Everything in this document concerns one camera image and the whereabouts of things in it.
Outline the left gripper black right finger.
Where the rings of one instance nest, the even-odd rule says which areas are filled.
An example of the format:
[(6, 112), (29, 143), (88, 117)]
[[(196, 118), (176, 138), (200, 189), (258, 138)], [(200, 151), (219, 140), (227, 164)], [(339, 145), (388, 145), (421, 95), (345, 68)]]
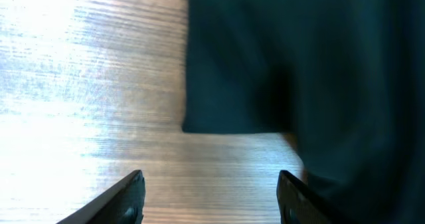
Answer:
[(281, 224), (354, 224), (289, 171), (281, 170), (276, 189)]

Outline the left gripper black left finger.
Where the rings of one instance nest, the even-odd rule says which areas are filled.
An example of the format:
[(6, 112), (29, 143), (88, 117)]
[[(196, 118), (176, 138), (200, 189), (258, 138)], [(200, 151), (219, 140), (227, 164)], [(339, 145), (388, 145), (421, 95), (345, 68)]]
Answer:
[(135, 170), (58, 224), (141, 224), (144, 202), (145, 179)]

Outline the black t-shirt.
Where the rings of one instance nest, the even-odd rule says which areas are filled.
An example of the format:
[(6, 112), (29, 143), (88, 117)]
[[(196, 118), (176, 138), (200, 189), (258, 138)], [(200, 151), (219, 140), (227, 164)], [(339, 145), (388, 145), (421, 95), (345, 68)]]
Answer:
[(292, 133), (359, 223), (424, 222), (424, 0), (189, 0), (196, 134)]

